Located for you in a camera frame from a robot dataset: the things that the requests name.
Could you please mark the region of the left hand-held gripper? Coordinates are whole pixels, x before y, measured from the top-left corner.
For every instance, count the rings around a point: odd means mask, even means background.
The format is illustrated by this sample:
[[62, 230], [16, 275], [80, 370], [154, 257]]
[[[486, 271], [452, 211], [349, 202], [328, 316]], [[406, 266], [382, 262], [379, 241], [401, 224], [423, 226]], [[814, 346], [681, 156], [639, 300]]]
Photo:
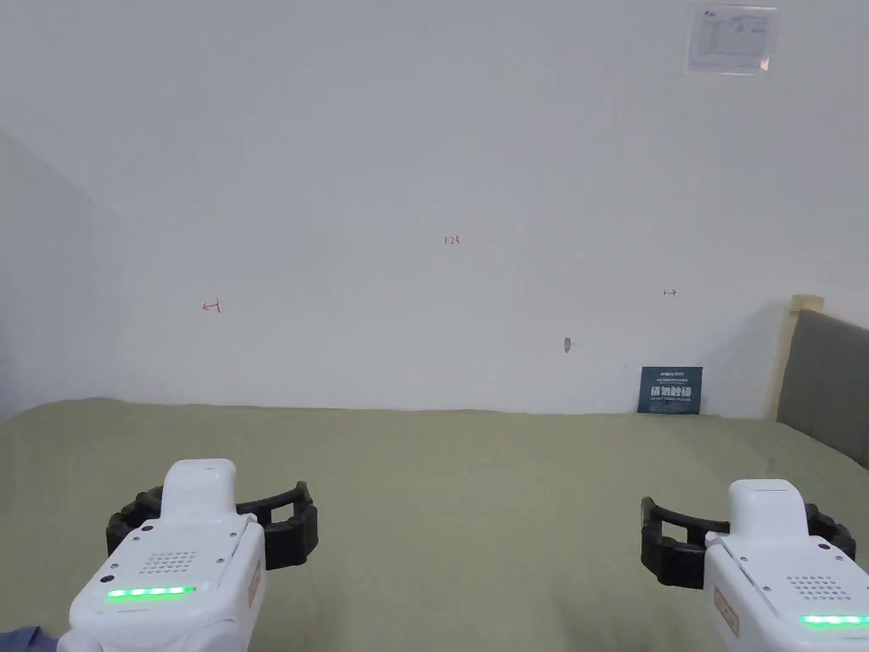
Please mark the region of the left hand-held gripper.
[[[273, 512], [290, 506], [276, 521]], [[106, 562], [76, 595], [60, 651], [245, 651], [265, 573], [302, 566], [318, 512], [299, 481], [236, 506], [236, 466], [181, 460], [109, 517]]]

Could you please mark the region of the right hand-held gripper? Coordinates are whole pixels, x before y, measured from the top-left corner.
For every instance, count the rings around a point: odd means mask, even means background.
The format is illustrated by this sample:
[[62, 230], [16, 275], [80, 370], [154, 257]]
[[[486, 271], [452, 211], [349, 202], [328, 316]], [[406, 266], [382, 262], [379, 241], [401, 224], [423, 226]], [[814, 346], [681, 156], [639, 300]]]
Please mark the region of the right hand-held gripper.
[[868, 575], [849, 530], [785, 480], [737, 480], [729, 498], [731, 523], [644, 497], [642, 565], [663, 586], [704, 588], [729, 651], [866, 651]]

